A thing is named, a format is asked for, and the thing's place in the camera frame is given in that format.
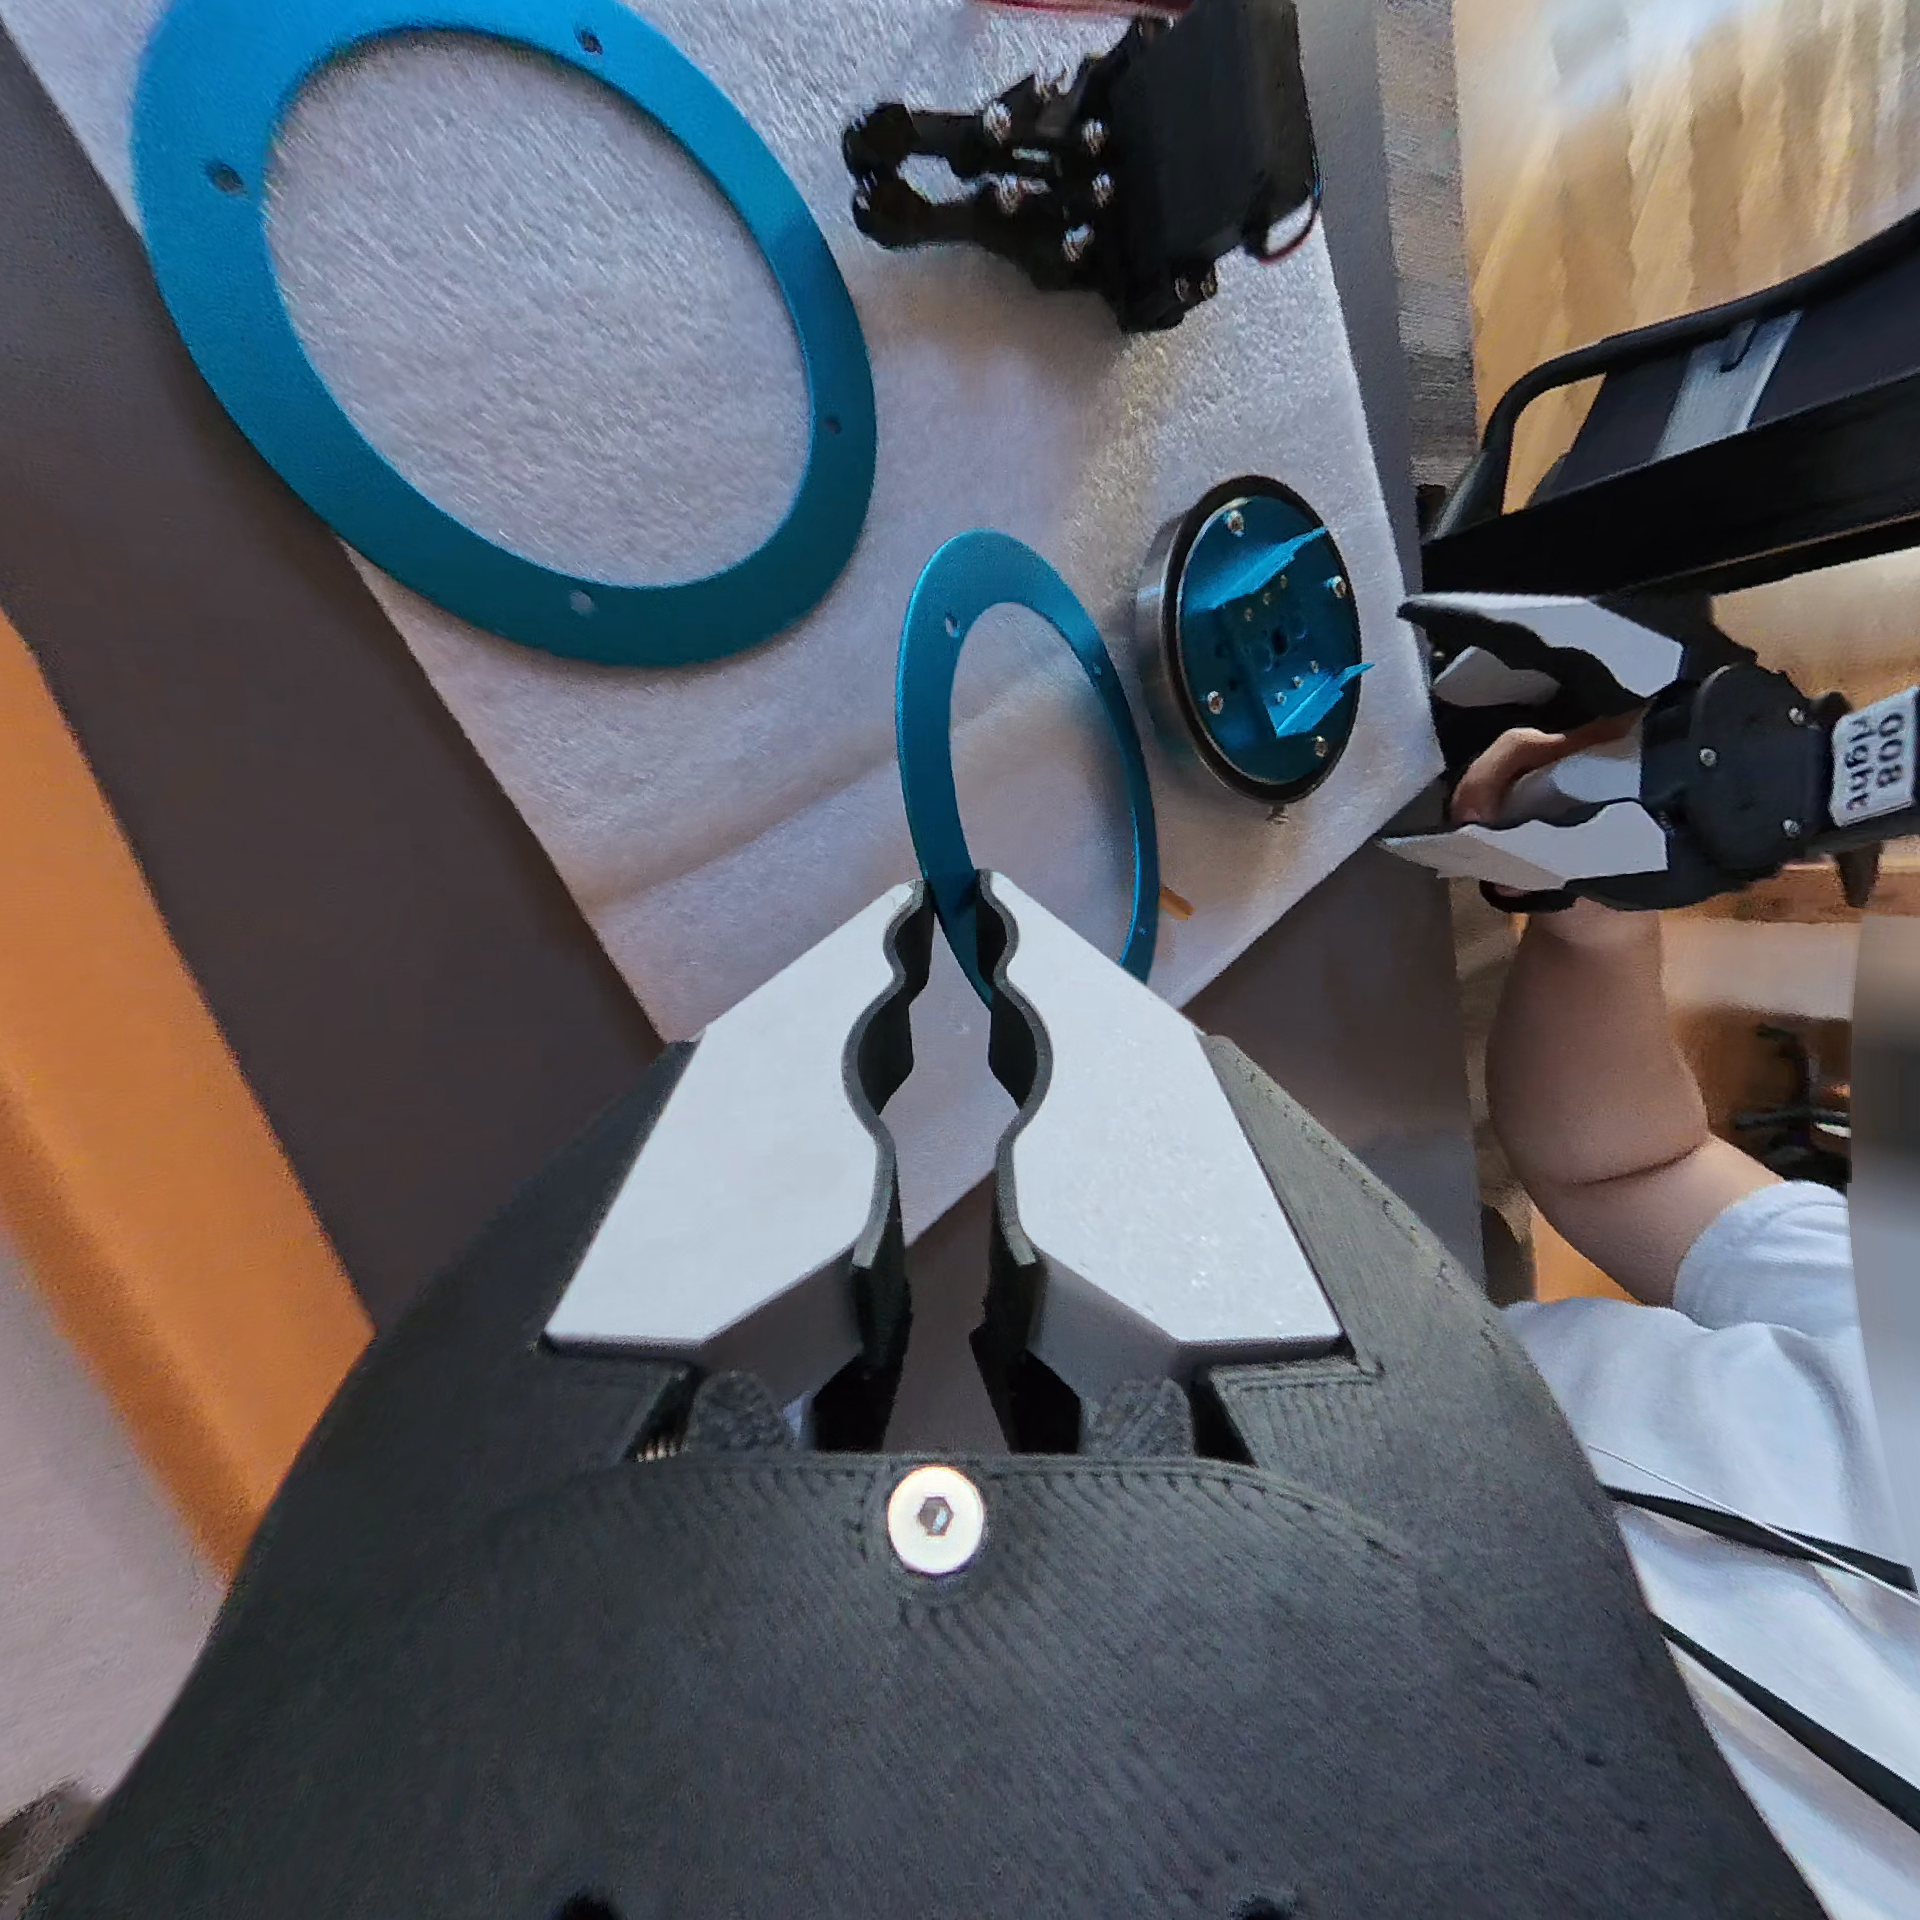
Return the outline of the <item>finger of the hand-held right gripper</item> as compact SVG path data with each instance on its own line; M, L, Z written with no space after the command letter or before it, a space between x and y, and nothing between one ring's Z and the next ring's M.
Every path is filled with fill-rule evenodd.
M1630 709L1681 678L1680 641L1593 598L1535 593L1417 593L1398 614L1446 649L1430 696L1450 709Z
M1665 832L1641 803L1638 748L1573 752L1512 781L1493 821L1394 834L1383 848L1512 896L1665 872Z

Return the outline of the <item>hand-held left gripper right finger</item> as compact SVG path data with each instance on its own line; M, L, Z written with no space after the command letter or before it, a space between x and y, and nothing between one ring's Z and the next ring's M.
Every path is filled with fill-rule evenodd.
M992 1176L974 1358L1007 1446L1069 1454L1126 1385L1342 1356L1342 1325L1201 1032L999 873L976 877Z

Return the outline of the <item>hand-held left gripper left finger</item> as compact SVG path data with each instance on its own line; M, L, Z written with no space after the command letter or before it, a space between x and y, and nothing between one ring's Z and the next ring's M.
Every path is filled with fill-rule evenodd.
M817 1449L880 1449L911 1305L884 1106L913 1070L934 914L853 914L688 1046L545 1318L565 1353L746 1374Z

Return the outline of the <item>blue round bearing base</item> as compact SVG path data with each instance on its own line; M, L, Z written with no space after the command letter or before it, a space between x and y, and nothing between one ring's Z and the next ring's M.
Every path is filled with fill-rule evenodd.
M1269 814L1329 779L1369 664L1348 565L1298 491L1244 474L1168 520L1133 625L1145 707L1183 778Z

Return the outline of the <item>dark desk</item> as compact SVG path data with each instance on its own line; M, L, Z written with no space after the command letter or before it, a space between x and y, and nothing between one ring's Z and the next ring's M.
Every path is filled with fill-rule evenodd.
M189 370L4 26L4 612L189 986L386 1325L658 1035L348 556ZM1410 553L1376 5L1303 5L1332 266ZM1357 853L1198 997L1480 1278L1437 880Z

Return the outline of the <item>person's right hand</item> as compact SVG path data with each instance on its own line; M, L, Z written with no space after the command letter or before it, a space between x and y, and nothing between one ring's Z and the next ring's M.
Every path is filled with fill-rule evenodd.
M1638 736L1637 714L1601 718L1570 731L1502 731L1453 784L1446 816L1450 826L1512 826L1522 819L1544 819L1564 804L1581 804L1593 779L1578 774L1578 794L1567 801L1554 784L1557 774L1546 770L1567 758L1613 758L1625 752L1622 742L1637 748Z

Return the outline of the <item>person's white shirt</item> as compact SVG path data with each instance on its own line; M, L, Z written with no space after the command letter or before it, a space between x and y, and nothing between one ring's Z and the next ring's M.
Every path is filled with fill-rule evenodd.
M1916 1788L1916 1601L1890 1589L1916 1557L1882 1467L1844 1197L1776 1184L1727 1206L1668 1307L1585 1298L1506 1318L1605 1486L1762 1524L1748 1545L1615 1506L1674 1668L1822 1908L1916 1917L1916 1824L1748 1696Z

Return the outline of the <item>orange white cardboard box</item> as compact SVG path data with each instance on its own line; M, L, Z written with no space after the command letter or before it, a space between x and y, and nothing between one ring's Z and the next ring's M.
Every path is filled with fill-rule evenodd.
M1 637L1 1801L103 1794L370 1321Z

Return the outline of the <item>black servo claw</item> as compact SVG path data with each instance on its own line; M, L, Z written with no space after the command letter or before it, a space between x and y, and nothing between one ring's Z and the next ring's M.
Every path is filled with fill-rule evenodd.
M1285 261L1324 201L1289 2L1149 5L1108 50L964 113L877 104L840 150L876 245L974 248L1128 334L1180 326L1232 251Z

